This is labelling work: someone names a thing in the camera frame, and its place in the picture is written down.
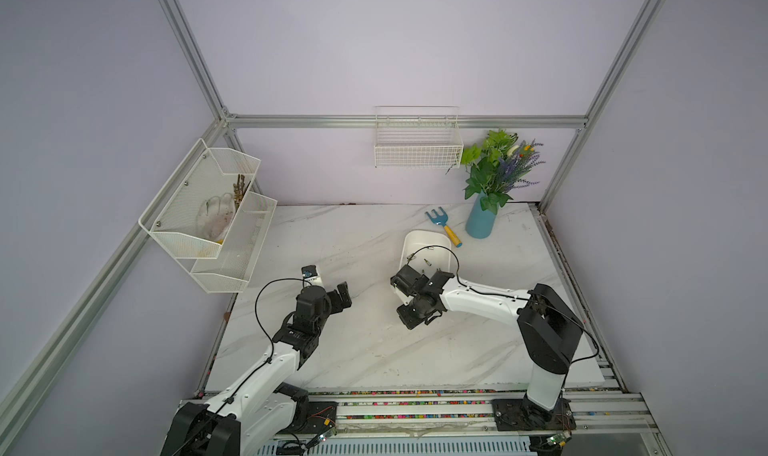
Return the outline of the lower white mesh shelf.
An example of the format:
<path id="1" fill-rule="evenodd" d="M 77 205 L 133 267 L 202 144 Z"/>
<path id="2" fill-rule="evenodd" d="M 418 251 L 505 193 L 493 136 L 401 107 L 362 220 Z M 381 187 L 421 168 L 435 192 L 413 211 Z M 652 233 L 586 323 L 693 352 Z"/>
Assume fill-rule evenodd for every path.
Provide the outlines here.
<path id="1" fill-rule="evenodd" d="M 239 293 L 250 281 L 277 207 L 270 197 L 248 192 L 216 259 L 198 259 L 192 278 L 208 294 Z"/>

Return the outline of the upper white mesh shelf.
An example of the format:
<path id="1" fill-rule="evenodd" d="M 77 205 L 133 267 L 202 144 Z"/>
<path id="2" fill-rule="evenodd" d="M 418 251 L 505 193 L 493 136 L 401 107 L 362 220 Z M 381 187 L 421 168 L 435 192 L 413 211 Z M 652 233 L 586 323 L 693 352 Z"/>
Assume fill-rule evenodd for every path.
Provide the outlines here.
<path id="1" fill-rule="evenodd" d="M 215 259 L 218 244 L 196 235 L 200 206 L 213 196 L 233 194 L 239 174 L 252 182 L 260 160 L 226 147 L 210 147 L 199 139 L 149 207 L 138 224 L 175 259 Z"/>

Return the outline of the white plastic storage box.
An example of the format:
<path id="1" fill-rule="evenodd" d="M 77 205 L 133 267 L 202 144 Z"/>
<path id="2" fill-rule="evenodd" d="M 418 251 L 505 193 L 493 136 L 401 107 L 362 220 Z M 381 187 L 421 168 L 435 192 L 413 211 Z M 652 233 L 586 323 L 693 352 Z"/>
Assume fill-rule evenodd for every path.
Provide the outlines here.
<path id="1" fill-rule="evenodd" d="M 427 230 L 410 231 L 404 239 L 399 266 L 410 265 L 414 270 L 427 276 L 432 276 L 437 270 L 453 273 L 456 269 L 455 259 L 450 252 L 452 243 L 442 232 Z M 408 255 L 415 257 L 408 261 Z M 432 263 L 428 266 L 424 259 Z"/>

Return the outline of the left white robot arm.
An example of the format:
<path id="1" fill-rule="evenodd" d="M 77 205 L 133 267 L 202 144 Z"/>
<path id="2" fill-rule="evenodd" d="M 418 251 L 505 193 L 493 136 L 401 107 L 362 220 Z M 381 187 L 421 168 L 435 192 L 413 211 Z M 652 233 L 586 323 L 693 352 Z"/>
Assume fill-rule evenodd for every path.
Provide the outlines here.
<path id="1" fill-rule="evenodd" d="M 352 305 L 348 284 L 305 282 L 259 361 L 226 389 L 175 413 L 162 455 L 248 455 L 306 420 L 307 393 L 288 384 L 319 345 L 329 317 Z"/>

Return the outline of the teal yellow toy rake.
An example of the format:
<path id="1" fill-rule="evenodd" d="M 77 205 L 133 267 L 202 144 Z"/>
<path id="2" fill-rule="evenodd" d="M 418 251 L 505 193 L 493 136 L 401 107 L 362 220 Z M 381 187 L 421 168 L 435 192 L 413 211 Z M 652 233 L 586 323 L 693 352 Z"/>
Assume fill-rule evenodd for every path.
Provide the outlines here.
<path id="1" fill-rule="evenodd" d="M 462 246 L 463 242 L 448 225 L 449 217 L 442 206 L 439 206 L 437 209 L 430 209 L 426 211 L 425 214 L 433 224 L 440 226 L 444 230 L 447 237 L 456 248 Z"/>

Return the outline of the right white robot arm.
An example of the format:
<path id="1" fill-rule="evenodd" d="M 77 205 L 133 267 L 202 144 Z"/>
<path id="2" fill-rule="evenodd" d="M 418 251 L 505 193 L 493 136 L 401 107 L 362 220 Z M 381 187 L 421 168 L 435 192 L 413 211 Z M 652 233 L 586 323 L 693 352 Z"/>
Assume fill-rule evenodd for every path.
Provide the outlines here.
<path id="1" fill-rule="evenodd" d="M 447 312 L 462 312 L 516 326 L 533 362 L 524 400 L 541 411 L 555 409 L 576 351 L 584 335 L 583 323 L 550 286 L 530 290 L 502 289 L 462 282 L 459 276 L 437 270 L 423 274 L 406 264 L 390 278 L 403 303 L 397 308 L 410 330 Z"/>

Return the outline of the white mesh shelf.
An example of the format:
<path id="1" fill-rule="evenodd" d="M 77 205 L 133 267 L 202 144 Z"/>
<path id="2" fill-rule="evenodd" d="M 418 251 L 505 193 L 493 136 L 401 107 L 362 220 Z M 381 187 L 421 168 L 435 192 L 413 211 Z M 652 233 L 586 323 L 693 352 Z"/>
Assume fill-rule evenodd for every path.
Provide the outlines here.
<path id="1" fill-rule="evenodd" d="M 250 281 L 277 207 L 270 197 L 248 192 L 216 259 L 198 259 L 192 278 L 208 294 L 239 293 Z"/>
<path id="2" fill-rule="evenodd" d="M 239 174 L 252 182 L 260 160 L 226 147 L 210 147 L 199 139 L 149 207 L 138 224 L 175 259 L 215 259 L 218 244 L 196 235 L 200 206 L 213 196 L 233 194 Z"/>

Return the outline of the teal cylindrical vase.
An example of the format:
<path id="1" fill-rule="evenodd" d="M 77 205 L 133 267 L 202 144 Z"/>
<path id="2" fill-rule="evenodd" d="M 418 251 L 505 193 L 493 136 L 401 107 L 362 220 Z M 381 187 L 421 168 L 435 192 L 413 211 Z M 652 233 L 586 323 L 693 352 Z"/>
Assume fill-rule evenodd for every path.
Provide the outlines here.
<path id="1" fill-rule="evenodd" d="M 493 231 L 496 220 L 496 215 L 490 209 L 483 208 L 482 201 L 485 198 L 485 193 L 480 193 L 476 197 L 465 223 L 465 231 L 475 239 L 488 238 Z"/>

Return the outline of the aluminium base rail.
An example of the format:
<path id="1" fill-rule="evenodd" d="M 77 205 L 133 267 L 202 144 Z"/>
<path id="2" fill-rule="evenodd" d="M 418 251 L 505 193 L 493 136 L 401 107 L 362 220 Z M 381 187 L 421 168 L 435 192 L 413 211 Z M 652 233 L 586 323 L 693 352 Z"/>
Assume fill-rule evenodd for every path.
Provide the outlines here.
<path id="1" fill-rule="evenodd" d="M 657 433 L 658 425 L 639 394 L 616 388 L 565 391 L 576 422 L 573 430 L 498 431 L 494 399 L 522 399 L 522 391 L 387 390 L 315 392 L 309 401 L 338 403 L 335 427 L 343 436 L 425 437 L 511 432 L 518 435 Z"/>

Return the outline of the clear plastic bag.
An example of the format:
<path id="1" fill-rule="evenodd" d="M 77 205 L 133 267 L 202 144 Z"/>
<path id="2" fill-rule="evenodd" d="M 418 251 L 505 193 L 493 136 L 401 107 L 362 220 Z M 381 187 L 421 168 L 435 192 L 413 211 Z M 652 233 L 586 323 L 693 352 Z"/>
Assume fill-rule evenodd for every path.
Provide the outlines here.
<path id="1" fill-rule="evenodd" d="M 196 235 L 221 244 L 225 239 L 236 213 L 232 193 L 213 196 L 199 208 L 196 217 Z"/>

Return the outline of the aluminium frame corner post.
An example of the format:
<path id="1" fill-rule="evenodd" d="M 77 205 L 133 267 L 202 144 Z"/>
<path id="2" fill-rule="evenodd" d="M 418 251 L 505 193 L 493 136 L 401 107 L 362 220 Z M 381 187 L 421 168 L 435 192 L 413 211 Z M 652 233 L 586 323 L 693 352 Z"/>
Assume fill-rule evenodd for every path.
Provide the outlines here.
<path id="1" fill-rule="evenodd" d="M 635 57 L 644 37 L 666 0 L 644 0 L 637 16 L 624 38 L 609 70 L 600 84 L 586 114 L 586 122 L 578 128 L 559 163 L 557 170 L 538 204 L 538 210 L 545 214 L 563 186 L 566 177 L 574 166 L 577 157 L 595 129 L 610 98 Z"/>

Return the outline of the brown dried twigs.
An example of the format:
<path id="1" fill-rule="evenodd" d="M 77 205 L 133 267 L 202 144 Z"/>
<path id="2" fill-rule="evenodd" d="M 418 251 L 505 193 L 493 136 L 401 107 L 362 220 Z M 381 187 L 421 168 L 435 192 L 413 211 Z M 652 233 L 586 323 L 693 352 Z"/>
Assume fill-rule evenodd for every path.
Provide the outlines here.
<path id="1" fill-rule="evenodd" d="M 249 189 L 250 189 L 251 182 L 249 181 L 248 177 L 244 174 L 239 174 L 237 176 L 236 182 L 233 184 L 233 202 L 235 210 L 238 211 L 243 199 L 247 195 Z"/>

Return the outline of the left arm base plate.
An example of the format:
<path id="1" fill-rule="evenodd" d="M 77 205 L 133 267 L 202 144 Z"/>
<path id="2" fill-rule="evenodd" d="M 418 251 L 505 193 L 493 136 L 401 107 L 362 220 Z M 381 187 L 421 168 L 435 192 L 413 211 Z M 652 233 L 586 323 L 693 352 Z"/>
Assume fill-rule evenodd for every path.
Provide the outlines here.
<path id="1" fill-rule="evenodd" d="M 309 401 L 298 404 L 291 424 L 281 434 L 315 435 L 336 425 L 336 401 Z"/>

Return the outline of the artificial green plant bouquet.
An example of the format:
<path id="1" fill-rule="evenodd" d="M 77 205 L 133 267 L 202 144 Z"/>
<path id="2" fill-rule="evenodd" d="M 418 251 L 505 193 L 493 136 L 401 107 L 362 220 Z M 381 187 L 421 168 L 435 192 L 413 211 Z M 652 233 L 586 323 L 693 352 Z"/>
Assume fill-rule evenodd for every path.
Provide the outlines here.
<path id="1" fill-rule="evenodd" d="M 480 143 L 465 146 L 460 165 L 468 174 L 464 197 L 477 195 L 482 211 L 496 215 L 512 200 L 510 193 L 538 184 L 530 173 L 543 164 L 542 143 L 526 141 L 515 132 L 489 130 Z"/>

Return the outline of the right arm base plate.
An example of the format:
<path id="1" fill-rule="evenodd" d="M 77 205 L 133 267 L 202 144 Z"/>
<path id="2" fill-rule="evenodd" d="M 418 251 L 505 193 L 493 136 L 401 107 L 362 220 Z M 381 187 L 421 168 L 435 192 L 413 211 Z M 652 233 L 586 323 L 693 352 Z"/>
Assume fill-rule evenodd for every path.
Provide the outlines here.
<path id="1" fill-rule="evenodd" d="M 570 400 L 559 397 L 553 409 L 522 399 L 494 399 L 492 413 L 498 431 L 573 430 L 576 422 Z"/>

